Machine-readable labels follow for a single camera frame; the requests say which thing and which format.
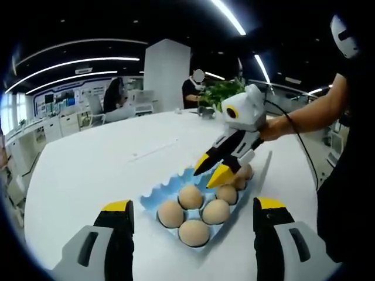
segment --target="person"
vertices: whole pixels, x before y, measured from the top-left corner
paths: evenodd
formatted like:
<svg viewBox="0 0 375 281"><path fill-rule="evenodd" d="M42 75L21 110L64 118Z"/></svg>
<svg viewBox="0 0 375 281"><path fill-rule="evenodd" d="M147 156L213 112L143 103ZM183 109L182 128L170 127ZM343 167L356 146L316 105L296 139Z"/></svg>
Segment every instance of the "person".
<svg viewBox="0 0 375 281"><path fill-rule="evenodd" d="M202 72L203 74L203 77L202 77L200 72L202 71L194 70L193 75L189 76L189 78L185 80L185 82L182 85L182 97L183 97L184 109L197 108L198 102L202 100L202 98L199 96L199 93L202 90L204 90L204 86L201 84L204 78L204 73Z"/></svg>
<svg viewBox="0 0 375 281"><path fill-rule="evenodd" d="M127 101L128 95L122 78L113 79L104 95L103 111L105 113L105 121L112 123L134 117L135 110Z"/></svg>
<svg viewBox="0 0 375 281"><path fill-rule="evenodd" d="M360 36L358 20L344 12L333 17L330 26L333 39L343 54L333 87L325 96L289 114L298 132L304 133L331 125L350 108L352 119L346 147L333 172L318 190L318 235L326 243L327 254L335 262L343 262L351 268L358 266L362 243L366 243L359 228L364 202L353 192L357 190L358 180L371 180L369 174L358 170L358 165L363 157L360 150L365 132L361 129L368 109L364 96L370 91L368 83L374 57L369 51L372 48L368 48L366 40ZM292 133L295 131L285 115L267 121L260 129L264 141Z"/></svg>

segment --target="round white table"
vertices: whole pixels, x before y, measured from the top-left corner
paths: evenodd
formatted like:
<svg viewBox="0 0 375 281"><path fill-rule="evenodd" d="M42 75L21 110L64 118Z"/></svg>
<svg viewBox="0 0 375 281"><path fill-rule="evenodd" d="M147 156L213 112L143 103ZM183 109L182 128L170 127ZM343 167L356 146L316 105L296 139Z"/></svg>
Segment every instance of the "round white table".
<svg viewBox="0 0 375 281"><path fill-rule="evenodd" d="M139 203L151 188L195 164L222 133L218 120L165 112L89 129L48 144L31 178L25 208L26 243L44 268L62 247L92 225L107 203L134 201L134 280L256 280L252 201L225 238L201 257L156 227ZM316 230L315 183L295 136L261 145L272 158L261 196L286 204L295 221Z"/></svg>

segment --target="egg carton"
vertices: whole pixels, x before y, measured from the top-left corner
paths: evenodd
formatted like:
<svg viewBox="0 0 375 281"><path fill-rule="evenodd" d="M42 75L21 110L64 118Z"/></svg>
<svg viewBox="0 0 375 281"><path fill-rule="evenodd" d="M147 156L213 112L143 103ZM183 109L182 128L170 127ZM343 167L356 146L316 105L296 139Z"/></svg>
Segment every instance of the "egg carton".
<svg viewBox="0 0 375 281"><path fill-rule="evenodd" d="M194 174L194 168L188 167L187 169L184 170L182 175L176 174L173 175L169 183L167 185L164 184L157 184L151 191L150 196L141 196L140 202L141 205L147 210L147 212L152 216L153 219L155 219L160 225L165 228L167 231L169 231L175 238L179 239L179 234L178 234L178 228L167 228L165 227L159 220L158 218L158 209L160 205L166 201L166 200L173 200L175 202L179 203L178 200L178 192L180 189L182 189L184 186L188 184L194 184L201 192L203 195L203 204L200 208L193 209L193 210L186 210L184 208L184 222L187 220L202 220L202 212L205 206L212 200L216 199L216 189L207 189L207 183L209 182L209 179L211 178L211 175L215 171L217 166L213 167L211 170L209 170L206 173L203 173L199 176L193 176ZM254 178L254 174L256 173L256 170L253 170L253 176L251 179ZM198 247L191 247L194 251L200 252L205 249L208 243L215 237L215 235L220 231L220 229L223 227L224 224L228 223L231 219L233 219L232 213L234 210L239 206L241 203L241 200L244 198L244 195L249 192L253 186L255 186L254 180L247 180L246 181L246 187L244 190L237 190L237 202L235 205L230 205L230 216L229 218L217 225L209 225L209 240L202 246Z"/></svg>

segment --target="egg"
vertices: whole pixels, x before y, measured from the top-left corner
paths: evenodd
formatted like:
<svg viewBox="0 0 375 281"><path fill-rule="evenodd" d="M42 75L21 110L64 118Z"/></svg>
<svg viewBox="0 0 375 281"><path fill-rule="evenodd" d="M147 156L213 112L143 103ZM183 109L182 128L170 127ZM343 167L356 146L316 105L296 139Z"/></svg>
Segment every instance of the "egg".
<svg viewBox="0 0 375 281"><path fill-rule="evenodd" d="M180 205L185 209L198 209L203 204L203 196L200 190L190 184L185 186L178 193Z"/></svg>
<svg viewBox="0 0 375 281"><path fill-rule="evenodd" d="M158 217L165 227L177 228L183 223L183 210L177 202L167 200L159 207Z"/></svg>
<svg viewBox="0 0 375 281"><path fill-rule="evenodd" d="M234 205L237 202L237 191L231 184L224 184L217 188L216 198L223 199L229 205Z"/></svg>
<svg viewBox="0 0 375 281"><path fill-rule="evenodd" d="M246 188L246 180L242 177L238 177L233 180L232 186L237 190L244 190Z"/></svg>
<svg viewBox="0 0 375 281"><path fill-rule="evenodd" d="M205 206L202 212L202 219L207 224L221 224L230 215L229 205L223 199L216 199Z"/></svg>
<svg viewBox="0 0 375 281"><path fill-rule="evenodd" d="M247 164L238 170L236 173L236 178L241 177L242 179L248 180L253 176L253 173L253 168L250 166L250 164Z"/></svg>
<svg viewBox="0 0 375 281"><path fill-rule="evenodd" d="M203 246L210 238L209 227L198 220L185 221L178 229L180 240L188 246Z"/></svg>

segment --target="black ceiling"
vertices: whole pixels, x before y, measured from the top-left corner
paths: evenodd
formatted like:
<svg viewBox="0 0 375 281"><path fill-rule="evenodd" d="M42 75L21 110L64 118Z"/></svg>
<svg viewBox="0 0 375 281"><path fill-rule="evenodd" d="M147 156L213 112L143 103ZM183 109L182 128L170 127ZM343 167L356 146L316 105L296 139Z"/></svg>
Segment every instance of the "black ceiling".
<svg viewBox="0 0 375 281"><path fill-rule="evenodd" d="M238 73L239 57L248 78L264 80L254 61L254 54L259 54L273 83L305 91L330 84L340 54L330 35L333 10L326 2L222 1L235 14L246 36L238 34L211 0L105 1L91 6L56 2L52 7L33 6L33 10L20 11L14 52L18 66L16 75L10 69L5 76L6 85L55 64L93 57L137 57L140 61L72 64L32 77L14 90L29 91L73 76L74 70L83 66L92 67L93 72L117 70L119 75L140 75L145 49L165 38L192 47L192 68L225 78ZM25 60L45 48L101 38L147 44L112 40L73 43ZM292 84L285 77L302 82Z"/></svg>

